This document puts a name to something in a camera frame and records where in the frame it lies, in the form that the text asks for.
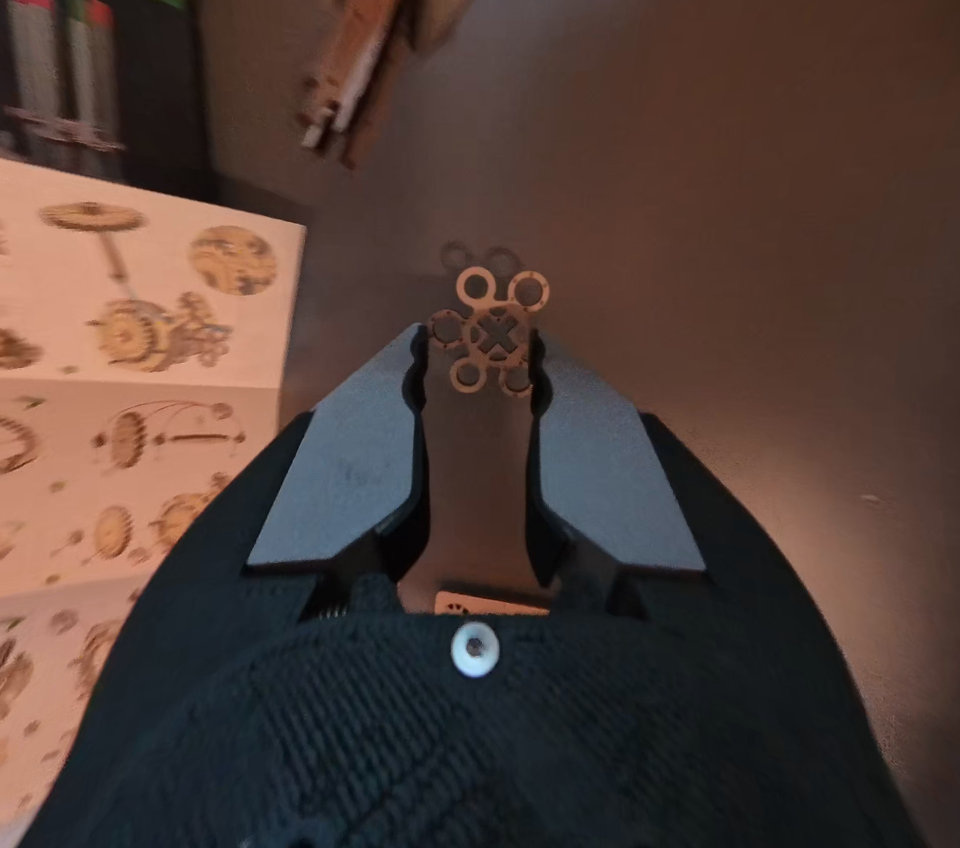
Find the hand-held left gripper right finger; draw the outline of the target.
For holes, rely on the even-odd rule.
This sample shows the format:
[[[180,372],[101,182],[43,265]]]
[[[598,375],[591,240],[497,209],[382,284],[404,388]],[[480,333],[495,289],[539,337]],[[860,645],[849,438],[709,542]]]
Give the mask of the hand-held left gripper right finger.
[[[531,337],[525,545],[538,585],[702,578],[706,563],[634,404],[545,332]]]

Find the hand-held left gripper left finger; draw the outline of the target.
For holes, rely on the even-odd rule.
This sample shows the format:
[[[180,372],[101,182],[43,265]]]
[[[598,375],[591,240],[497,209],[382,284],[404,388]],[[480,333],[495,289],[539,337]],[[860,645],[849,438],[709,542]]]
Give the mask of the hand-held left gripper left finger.
[[[423,412],[426,326],[415,323],[321,399],[247,567],[350,583],[404,578],[430,533]]]

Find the wooden model shaft assembly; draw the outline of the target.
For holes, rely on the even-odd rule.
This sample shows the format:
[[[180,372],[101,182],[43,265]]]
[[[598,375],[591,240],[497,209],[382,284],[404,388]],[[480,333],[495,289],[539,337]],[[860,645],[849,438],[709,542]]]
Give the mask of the wooden model shaft assembly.
[[[340,164],[358,168],[400,56],[406,2],[342,0],[332,34],[306,80],[299,113],[302,147],[324,157],[340,144]]]

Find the wooden ring part cross hole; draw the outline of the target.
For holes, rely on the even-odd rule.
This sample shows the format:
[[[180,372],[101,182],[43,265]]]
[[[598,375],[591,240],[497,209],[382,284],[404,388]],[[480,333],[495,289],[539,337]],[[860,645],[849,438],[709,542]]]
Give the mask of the wooden ring part cross hole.
[[[505,395],[528,397],[531,335],[535,317],[550,297],[547,279],[533,269],[522,270],[499,295],[492,271],[469,266],[459,272],[455,290],[461,309],[438,311],[427,324],[433,345],[456,355],[450,385],[462,395],[474,395],[495,375]]]

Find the cut-out wooden parts sheet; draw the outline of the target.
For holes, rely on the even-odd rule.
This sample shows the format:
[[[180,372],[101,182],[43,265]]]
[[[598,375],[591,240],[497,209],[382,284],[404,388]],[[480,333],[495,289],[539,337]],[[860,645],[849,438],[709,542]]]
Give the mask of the cut-out wooden parts sheet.
[[[514,598],[491,598],[449,590],[438,591],[434,602],[435,615],[465,616],[545,616],[549,608],[518,601]]]

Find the folded paper instruction leaflet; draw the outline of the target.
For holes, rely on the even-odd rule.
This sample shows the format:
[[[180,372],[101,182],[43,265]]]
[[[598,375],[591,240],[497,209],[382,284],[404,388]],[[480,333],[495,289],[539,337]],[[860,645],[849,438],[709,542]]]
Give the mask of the folded paper instruction leaflet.
[[[1,217],[10,844],[138,594],[278,430],[306,231],[12,160]]]

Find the black printed kit box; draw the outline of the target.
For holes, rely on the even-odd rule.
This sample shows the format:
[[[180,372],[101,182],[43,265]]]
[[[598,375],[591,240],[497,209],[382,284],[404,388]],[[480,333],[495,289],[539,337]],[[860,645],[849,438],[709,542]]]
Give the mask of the black printed kit box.
[[[213,200],[199,43],[194,0],[1,0],[2,158]]]

